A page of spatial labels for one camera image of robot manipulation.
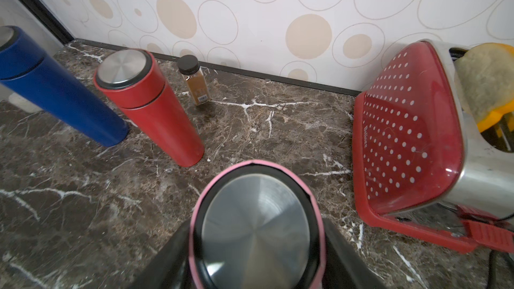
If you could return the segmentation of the red thermos bottle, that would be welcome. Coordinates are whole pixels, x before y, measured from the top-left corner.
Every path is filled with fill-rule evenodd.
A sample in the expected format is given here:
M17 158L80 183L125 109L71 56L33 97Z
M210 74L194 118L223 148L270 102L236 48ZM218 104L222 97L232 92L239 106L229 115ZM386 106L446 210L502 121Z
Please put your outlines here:
M205 148L155 57L126 49L104 59L95 86L179 166L192 167Z

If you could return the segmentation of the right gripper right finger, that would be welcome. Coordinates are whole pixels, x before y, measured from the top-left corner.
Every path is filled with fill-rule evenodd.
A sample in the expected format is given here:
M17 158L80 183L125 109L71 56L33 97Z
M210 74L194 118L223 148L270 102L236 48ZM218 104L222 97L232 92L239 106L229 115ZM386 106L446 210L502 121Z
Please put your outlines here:
M327 257L322 288L385 289L335 224L329 219L323 224Z

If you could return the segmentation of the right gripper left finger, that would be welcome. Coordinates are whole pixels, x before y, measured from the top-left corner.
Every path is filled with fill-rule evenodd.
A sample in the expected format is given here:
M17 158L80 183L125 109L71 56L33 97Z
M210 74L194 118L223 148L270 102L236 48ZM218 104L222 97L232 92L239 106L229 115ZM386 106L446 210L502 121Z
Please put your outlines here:
M189 235L186 220L128 288L192 288Z

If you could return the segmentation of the blue thermos bottle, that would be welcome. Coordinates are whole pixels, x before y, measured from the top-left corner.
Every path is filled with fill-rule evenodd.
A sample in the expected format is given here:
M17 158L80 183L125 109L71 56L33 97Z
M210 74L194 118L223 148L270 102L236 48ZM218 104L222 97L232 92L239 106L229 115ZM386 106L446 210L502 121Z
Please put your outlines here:
M1 27L1 84L105 147L127 123L21 28Z

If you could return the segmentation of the pink thermos bottle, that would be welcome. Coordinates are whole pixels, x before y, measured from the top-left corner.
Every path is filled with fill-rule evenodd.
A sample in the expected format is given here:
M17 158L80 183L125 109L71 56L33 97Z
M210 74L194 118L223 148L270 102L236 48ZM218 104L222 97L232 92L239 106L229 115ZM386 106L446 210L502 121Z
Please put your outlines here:
M276 163L223 170L195 205L189 265L197 288L321 288L326 260L312 191Z

